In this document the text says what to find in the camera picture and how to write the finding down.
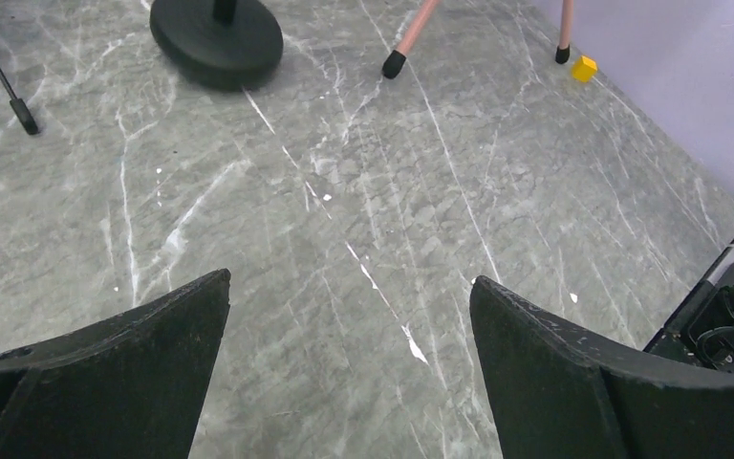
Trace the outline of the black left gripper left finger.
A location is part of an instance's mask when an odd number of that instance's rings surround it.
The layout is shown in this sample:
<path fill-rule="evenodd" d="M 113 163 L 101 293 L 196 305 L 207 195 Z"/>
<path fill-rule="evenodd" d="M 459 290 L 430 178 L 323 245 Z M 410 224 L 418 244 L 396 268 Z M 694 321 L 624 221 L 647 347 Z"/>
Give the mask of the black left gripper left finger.
<path fill-rule="evenodd" d="M 0 354 L 0 458 L 185 458 L 229 312 L 226 269 Z"/>

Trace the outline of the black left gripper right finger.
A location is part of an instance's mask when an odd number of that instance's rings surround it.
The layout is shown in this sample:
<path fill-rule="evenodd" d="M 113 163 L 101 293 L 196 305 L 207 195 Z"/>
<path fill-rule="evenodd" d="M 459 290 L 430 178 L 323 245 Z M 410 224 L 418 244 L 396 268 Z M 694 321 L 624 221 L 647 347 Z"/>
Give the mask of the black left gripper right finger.
<path fill-rule="evenodd" d="M 506 458 L 734 458 L 734 374 L 622 345 L 485 276 L 469 309 Z"/>

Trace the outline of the black round-base holder stand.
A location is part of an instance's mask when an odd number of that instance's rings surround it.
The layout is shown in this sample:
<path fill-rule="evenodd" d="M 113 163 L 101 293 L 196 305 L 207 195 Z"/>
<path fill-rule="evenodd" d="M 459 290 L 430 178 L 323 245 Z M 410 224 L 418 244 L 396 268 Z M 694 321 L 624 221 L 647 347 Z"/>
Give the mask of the black round-base holder stand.
<path fill-rule="evenodd" d="M 149 26 L 185 77 L 223 91 L 270 79 L 284 51 L 276 17 L 258 0 L 156 0 Z"/>

